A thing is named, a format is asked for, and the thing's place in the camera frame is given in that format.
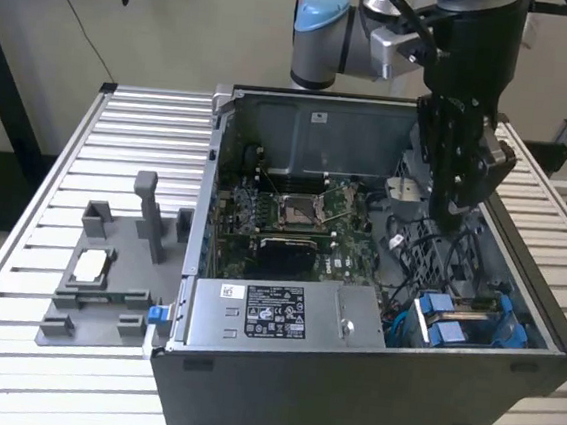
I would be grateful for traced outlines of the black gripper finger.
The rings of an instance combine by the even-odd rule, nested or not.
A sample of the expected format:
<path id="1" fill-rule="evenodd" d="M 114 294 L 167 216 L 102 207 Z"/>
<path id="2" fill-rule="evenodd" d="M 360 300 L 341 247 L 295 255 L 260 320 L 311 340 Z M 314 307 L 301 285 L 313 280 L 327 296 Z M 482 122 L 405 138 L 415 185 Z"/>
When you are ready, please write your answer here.
<path id="1" fill-rule="evenodd" d="M 495 129 L 477 107 L 466 107 L 454 123 L 444 232 L 456 231 L 463 215 L 487 200 L 514 168 L 514 150 Z"/>
<path id="2" fill-rule="evenodd" d="M 451 110 L 445 99 L 425 95 L 418 99 L 417 110 L 423 161 L 429 164 L 432 174 L 429 216 L 441 232 L 450 232 L 452 219 L 448 210 L 454 137 Z"/>

